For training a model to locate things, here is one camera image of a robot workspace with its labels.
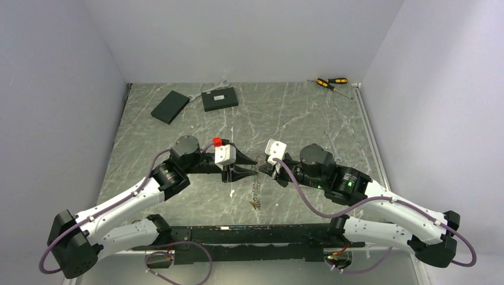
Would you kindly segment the large metal keyring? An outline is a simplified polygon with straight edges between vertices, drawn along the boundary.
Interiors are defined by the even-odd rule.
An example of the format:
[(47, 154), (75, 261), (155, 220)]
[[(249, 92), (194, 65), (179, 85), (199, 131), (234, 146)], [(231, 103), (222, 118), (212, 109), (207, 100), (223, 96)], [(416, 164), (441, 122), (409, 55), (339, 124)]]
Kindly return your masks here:
[(256, 174), (253, 176), (252, 199), (249, 202), (255, 211), (259, 211), (260, 207), (261, 207), (260, 198), (259, 198), (260, 191), (261, 191), (260, 182), (259, 182), (260, 160), (261, 160), (261, 157), (256, 156), (256, 158), (255, 158), (256, 165), (253, 167), (253, 170), (256, 172)]

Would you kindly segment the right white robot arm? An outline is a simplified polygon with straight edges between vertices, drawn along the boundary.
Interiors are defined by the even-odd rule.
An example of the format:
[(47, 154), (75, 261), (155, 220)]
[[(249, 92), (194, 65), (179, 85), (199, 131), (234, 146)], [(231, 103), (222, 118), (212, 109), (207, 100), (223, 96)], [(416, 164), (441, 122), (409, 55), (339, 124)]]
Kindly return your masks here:
[(363, 207), (379, 213), (384, 222), (367, 221), (338, 214), (318, 213), (331, 220), (327, 238), (334, 246), (345, 243), (377, 243), (414, 254), (421, 262), (446, 268), (454, 263), (460, 216), (454, 211), (429, 210), (387, 190), (369, 175), (338, 165), (333, 155), (317, 144), (304, 147), (300, 160), (293, 160), (286, 144), (270, 139), (266, 145), (266, 162), (260, 171), (280, 186), (293, 185), (322, 190), (335, 204), (353, 210)]

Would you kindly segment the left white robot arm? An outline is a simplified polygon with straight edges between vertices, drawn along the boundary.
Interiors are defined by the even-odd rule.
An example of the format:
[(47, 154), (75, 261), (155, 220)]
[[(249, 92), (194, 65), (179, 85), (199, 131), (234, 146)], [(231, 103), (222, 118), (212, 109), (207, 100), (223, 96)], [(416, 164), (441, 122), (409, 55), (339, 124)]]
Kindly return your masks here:
[(77, 214), (58, 213), (51, 227), (47, 249), (39, 261), (44, 274), (62, 272), (67, 279), (81, 276), (98, 261), (136, 247), (163, 249), (184, 240), (159, 214), (123, 226), (130, 216), (161, 204), (190, 185), (189, 174), (219, 174), (222, 182), (254, 176), (248, 165), (257, 162), (240, 152), (230, 140), (214, 138), (201, 147), (192, 135), (157, 153), (144, 178), (130, 189)]

